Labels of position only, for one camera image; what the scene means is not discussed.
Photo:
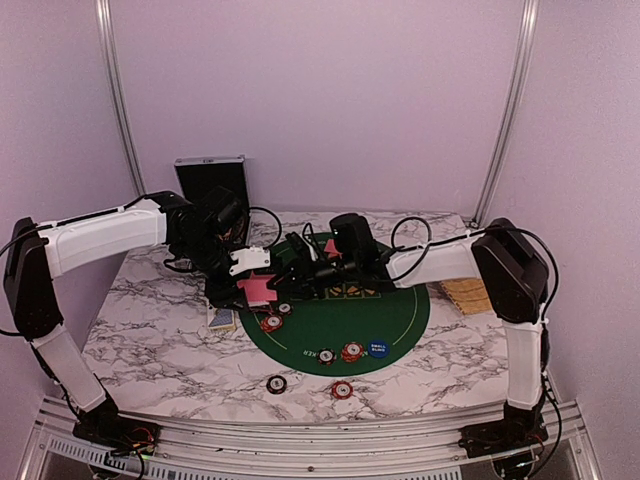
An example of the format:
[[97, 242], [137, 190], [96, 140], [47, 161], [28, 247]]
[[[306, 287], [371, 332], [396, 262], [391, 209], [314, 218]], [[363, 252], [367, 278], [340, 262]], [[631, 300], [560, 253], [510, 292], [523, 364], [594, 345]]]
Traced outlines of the red playing card deck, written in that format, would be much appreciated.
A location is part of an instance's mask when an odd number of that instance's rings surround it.
[[244, 291], [247, 305], [259, 307], [278, 300], [278, 293], [268, 287], [268, 282], [274, 277], [252, 273], [249, 278], [238, 280], [237, 287]]

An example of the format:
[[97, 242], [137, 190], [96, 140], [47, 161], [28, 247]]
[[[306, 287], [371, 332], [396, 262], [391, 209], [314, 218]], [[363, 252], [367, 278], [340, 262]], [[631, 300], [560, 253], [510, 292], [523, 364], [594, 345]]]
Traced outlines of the red card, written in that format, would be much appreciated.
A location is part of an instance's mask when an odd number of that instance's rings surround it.
[[326, 242], [324, 253], [328, 256], [329, 259], [340, 258], [342, 256], [342, 253], [337, 249], [333, 238], [330, 238]]

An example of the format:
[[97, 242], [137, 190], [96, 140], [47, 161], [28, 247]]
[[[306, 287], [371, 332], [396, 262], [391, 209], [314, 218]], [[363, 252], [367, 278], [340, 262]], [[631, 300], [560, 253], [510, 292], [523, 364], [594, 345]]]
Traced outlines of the blue small blind button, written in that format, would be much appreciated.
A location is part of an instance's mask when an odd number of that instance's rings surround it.
[[390, 346], [382, 340], [374, 340], [367, 345], [368, 355], [372, 358], [383, 359], [390, 354]]

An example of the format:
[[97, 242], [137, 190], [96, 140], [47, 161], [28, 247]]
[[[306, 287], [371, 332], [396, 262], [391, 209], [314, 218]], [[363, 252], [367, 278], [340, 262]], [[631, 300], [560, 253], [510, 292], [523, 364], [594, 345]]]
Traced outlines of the black orange 100 chip stack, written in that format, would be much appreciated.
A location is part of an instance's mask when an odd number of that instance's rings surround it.
[[287, 381], [281, 375], [273, 375], [268, 378], [266, 389], [269, 393], [274, 395], [282, 394], [287, 389]]

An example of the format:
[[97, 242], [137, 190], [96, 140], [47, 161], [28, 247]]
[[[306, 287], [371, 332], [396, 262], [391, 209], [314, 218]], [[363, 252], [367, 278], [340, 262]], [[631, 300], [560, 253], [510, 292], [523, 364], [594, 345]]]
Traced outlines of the red beige 5 chip stack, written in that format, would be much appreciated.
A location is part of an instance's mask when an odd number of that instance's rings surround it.
[[353, 395], [353, 387], [349, 382], [336, 381], [331, 387], [332, 396], [338, 400], [345, 400]]

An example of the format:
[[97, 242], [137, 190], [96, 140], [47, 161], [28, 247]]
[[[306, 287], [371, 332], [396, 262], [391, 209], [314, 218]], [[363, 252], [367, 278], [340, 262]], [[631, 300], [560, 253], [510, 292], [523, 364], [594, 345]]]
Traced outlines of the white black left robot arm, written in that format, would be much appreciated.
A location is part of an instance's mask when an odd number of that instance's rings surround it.
[[66, 276], [116, 267], [132, 250], [163, 246], [171, 260], [205, 281], [205, 297], [218, 308], [245, 306], [237, 283], [241, 245], [233, 237], [247, 222], [235, 195], [216, 187], [201, 203], [172, 191], [143, 195], [110, 209], [62, 220], [18, 220], [2, 248], [2, 287], [13, 328], [31, 347], [42, 369], [75, 406], [78, 421], [106, 445], [125, 438], [126, 423], [107, 388], [81, 354], [66, 328], [59, 295]]

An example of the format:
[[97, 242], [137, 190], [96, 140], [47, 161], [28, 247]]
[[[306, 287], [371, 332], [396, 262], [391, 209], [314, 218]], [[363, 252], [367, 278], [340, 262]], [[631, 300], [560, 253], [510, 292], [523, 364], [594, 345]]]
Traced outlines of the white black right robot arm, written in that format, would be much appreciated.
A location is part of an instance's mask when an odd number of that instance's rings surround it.
[[293, 257], [277, 270], [270, 289], [298, 298], [321, 296], [325, 289], [356, 282], [379, 292], [440, 283], [462, 312], [487, 306], [506, 332], [508, 388], [504, 414], [494, 423], [495, 438], [515, 448], [529, 437], [544, 403], [542, 377], [548, 360], [544, 320], [556, 290], [548, 285], [557, 273], [544, 242], [535, 234], [497, 218], [487, 227], [413, 246], [393, 242], [382, 248], [368, 221], [356, 213], [333, 218], [334, 254], [314, 239], [292, 233]]

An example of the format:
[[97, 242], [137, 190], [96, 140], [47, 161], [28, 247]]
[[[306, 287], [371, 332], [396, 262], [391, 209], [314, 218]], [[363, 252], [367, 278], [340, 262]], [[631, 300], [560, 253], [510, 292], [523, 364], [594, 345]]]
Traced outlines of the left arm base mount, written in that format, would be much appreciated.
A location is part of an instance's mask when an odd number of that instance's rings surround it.
[[109, 447], [114, 456], [153, 453], [159, 433], [160, 426], [156, 423], [120, 415], [85, 415], [73, 428], [76, 438]]

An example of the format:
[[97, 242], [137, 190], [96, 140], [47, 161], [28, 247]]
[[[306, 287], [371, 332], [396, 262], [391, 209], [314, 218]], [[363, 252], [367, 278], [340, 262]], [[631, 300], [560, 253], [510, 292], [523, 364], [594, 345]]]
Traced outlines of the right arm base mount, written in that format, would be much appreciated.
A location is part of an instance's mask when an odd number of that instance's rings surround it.
[[526, 430], [524, 426], [506, 420], [465, 426], [460, 434], [458, 446], [469, 458], [508, 452], [543, 443], [549, 438], [544, 426], [536, 425]]

